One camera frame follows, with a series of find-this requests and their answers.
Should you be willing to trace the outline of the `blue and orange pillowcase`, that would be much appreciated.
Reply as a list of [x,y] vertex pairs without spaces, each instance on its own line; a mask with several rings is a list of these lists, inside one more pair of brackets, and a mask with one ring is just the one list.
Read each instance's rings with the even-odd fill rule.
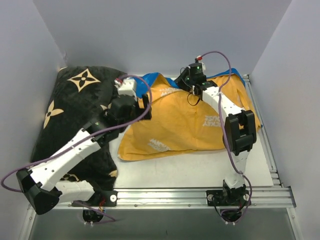
[[127,128],[117,150],[124,161],[143,161],[224,149],[218,113],[159,72],[142,78],[152,91],[151,120]]

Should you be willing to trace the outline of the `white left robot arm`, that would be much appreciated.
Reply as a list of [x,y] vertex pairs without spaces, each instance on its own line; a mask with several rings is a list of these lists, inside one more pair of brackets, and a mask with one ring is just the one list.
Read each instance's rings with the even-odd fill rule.
[[151,103],[142,95],[143,107],[134,95],[119,95],[104,112],[89,120],[60,150],[31,168],[16,172],[20,190],[38,215],[52,210],[59,203],[85,201],[95,206],[101,193],[87,180],[68,181],[63,176],[103,145],[114,140],[125,127],[151,119]]

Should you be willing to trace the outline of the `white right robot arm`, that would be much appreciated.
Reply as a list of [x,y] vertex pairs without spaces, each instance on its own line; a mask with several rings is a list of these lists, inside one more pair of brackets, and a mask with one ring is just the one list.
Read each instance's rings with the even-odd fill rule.
[[219,206],[244,206],[249,202],[245,171],[247,159],[257,141],[255,115],[244,110],[222,93],[203,73],[203,64],[195,62],[183,68],[175,79],[177,86],[213,108],[220,118],[222,141],[230,158],[231,170],[223,180],[222,190],[212,195]]

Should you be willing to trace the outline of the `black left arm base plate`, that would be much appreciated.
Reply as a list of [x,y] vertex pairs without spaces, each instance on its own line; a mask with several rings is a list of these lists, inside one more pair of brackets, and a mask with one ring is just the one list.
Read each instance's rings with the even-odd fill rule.
[[73,207],[80,207],[81,204],[85,204],[90,207],[115,207],[118,201],[118,191],[116,190],[102,190],[97,191],[87,201],[73,201],[71,205]]

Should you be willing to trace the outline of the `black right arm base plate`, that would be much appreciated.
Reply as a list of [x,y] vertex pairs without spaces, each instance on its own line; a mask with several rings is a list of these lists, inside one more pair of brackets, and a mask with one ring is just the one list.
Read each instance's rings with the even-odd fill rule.
[[222,190],[207,190],[206,201],[211,207],[243,207],[249,198],[249,191],[237,194],[236,196],[227,196]]

